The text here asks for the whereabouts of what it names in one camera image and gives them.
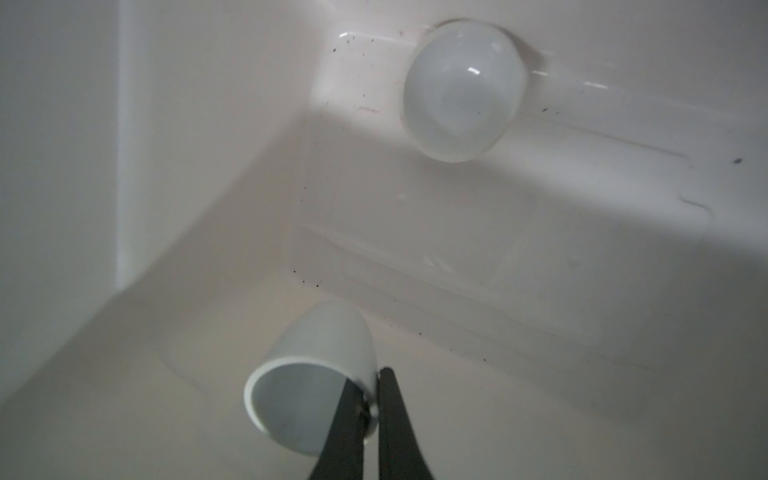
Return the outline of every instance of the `cup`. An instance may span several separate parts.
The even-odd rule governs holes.
[[[317,303],[296,319],[250,374],[243,391],[248,416],[275,442],[318,456],[344,383],[352,380],[375,407],[378,363],[362,314],[340,300]],[[375,408],[366,437],[376,430]]]

